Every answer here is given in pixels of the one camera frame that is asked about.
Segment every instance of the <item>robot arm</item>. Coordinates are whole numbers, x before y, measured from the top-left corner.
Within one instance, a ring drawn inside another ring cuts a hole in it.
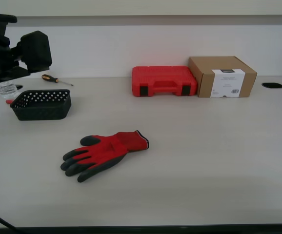
[[[10,48],[5,29],[8,23],[16,22],[15,16],[0,14],[0,82],[49,70],[52,64],[48,36],[40,31],[22,36],[17,46]],[[20,60],[27,69],[19,67]]]

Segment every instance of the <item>red carrying case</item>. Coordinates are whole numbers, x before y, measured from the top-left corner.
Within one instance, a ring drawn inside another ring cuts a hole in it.
[[[132,93],[136,97],[151,97],[155,93],[192,96],[197,82],[186,66],[134,67]]]

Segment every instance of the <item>wall shelf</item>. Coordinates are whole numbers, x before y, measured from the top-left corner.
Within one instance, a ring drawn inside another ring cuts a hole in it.
[[[19,17],[282,15],[282,0],[0,0]]]

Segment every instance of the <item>plastic bottle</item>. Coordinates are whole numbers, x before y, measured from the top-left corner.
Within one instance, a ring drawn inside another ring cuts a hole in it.
[[[19,92],[16,88],[16,85],[9,80],[0,83],[0,94],[6,100],[12,100],[19,95]]]

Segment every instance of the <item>brown box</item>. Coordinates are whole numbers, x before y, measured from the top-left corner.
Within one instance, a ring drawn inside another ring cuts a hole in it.
[[[253,69],[235,56],[190,57],[189,68],[198,82],[197,95],[200,98],[219,98],[223,96],[248,97],[257,76],[257,73]],[[236,76],[241,76],[241,79],[238,81],[237,79],[233,80],[233,73],[236,74]],[[218,82],[222,84],[222,87],[218,88],[219,94],[213,87],[215,84],[217,85]]]

